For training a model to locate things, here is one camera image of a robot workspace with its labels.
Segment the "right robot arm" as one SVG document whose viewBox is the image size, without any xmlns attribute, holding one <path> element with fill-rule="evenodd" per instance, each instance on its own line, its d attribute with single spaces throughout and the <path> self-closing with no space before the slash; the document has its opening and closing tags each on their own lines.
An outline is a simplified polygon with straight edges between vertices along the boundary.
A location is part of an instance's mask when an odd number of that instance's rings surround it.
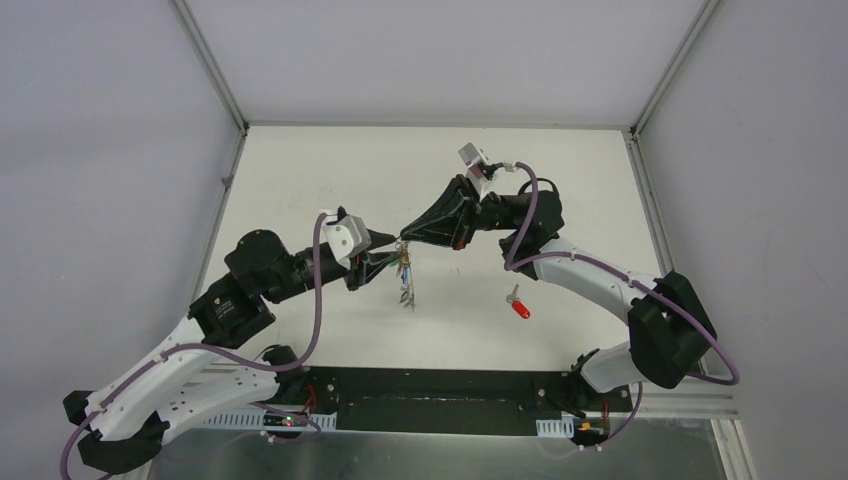
<svg viewBox="0 0 848 480">
<path fill-rule="evenodd" d="M 653 277 L 614 266 L 562 237 L 563 226 L 556 187 L 528 181 L 514 195 L 482 196 L 456 176 L 400 237 L 461 250 L 478 231 L 508 231 L 499 245 L 509 270 L 571 291 L 621 320 L 627 341 L 580 356 L 566 375 L 569 400 L 580 409 L 595 408 L 615 387 L 648 381 L 673 389 L 693 374 L 717 335 L 690 281 L 676 272 Z"/>
</svg>

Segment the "keyring with keys bunch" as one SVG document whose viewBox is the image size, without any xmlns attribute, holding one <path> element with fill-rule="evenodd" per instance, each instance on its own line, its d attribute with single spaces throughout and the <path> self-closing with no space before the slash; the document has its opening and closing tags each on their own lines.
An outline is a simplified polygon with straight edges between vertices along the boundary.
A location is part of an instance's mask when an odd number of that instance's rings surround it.
<svg viewBox="0 0 848 480">
<path fill-rule="evenodd" d="M 400 280 L 400 298 L 398 304 L 403 309 L 414 312 L 416 302 L 409 243 L 407 241 L 398 240 L 396 242 L 396 250 L 398 252 L 396 276 Z"/>
</svg>

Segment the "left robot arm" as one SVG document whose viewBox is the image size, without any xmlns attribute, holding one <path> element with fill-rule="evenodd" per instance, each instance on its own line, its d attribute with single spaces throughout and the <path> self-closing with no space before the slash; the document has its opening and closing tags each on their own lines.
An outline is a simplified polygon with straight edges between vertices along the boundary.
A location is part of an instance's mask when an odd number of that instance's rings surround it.
<svg viewBox="0 0 848 480">
<path fill-rule="evenodd" d="M 60 476 L 69 477 L 72 452 L 110 478 L 143 466 L 183 432 L 226 410 L 272 397 L 297 402 L 305 390 L 299 372 L 320 338 L 323 287 L 343 280 L 353 291 L 370 283 L 397 258 L 394 240 L 355 217 L 319 220 L 312 245 L 297 253 L 270 230 L 245 234 L 225 258 L 227 273 L 151 352 L 101 389 L 64 398 L 75 429 L 60 455 Z M 308 292 L 314 320 L 302 354 L 287 346 L 273 346 L 258 360 L 239 354 L 274 323 L 271 304 Z"/>
</svg>

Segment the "red tagged key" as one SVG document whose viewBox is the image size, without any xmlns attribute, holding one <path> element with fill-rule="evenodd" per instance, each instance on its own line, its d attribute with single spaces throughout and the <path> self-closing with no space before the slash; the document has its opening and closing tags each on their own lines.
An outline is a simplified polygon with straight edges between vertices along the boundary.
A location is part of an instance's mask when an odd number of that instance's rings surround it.
<svg viewBox="0 0 848 480">
<path fill-rule="evenodd" d="M 514 285 L 512 291 L 506 296 L 506 302 L 520 318 L 527 320 L 531 317 L 531 312 L 522 302 L 519 296 L 519 288 L 519 284 Z"/>
</svg>

